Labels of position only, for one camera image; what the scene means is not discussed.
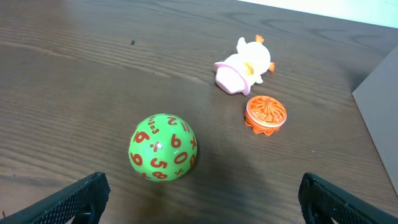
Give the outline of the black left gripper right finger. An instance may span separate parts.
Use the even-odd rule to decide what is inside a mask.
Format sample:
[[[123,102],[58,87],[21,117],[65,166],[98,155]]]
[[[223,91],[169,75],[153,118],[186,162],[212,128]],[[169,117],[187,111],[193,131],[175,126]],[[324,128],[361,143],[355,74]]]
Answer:
[[[397,217],[310,172],[303,175],[298,200],[306,224],[397,224]]]

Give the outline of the pink and white duck toy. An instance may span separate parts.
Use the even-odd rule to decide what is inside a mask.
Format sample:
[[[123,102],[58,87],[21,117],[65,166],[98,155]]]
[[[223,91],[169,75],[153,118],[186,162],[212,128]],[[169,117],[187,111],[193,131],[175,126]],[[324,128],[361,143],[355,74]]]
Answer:
[[[263,82],[264,73],[275,70],[275,63],[271,61],[271,54],[261,35],[255,36],[253,42],[239,38],[236,50],[224,61],[214,63],[215,83],[227,94],[247,96],[253,85]]]

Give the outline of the orange round spinner toy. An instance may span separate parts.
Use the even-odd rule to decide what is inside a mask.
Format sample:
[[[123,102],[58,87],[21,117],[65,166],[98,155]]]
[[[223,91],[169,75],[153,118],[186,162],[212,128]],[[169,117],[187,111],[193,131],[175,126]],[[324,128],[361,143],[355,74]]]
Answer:
[[[287,111],[275,98],[259,95],[247,102],[244,118],[256,134],[270,136],[286,122]]]

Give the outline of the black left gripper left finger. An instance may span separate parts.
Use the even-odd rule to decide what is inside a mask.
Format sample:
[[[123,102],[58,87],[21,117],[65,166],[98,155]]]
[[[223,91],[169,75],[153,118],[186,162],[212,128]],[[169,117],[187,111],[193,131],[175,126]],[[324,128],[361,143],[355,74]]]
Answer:
[[[95,172],[41,201],[7,217],[1,223],[98,224],[111,189],[105,173]]]

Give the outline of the green ball with red numbers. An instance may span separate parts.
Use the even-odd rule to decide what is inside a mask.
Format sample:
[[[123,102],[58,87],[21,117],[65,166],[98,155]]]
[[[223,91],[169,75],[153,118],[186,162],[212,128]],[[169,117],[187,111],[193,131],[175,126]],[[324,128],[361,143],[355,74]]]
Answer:
[[[129,143],[134,170],[153,182],[181,178],[197,161],[198,143],[190,125],[173,114],[153,114],[135,127]]]

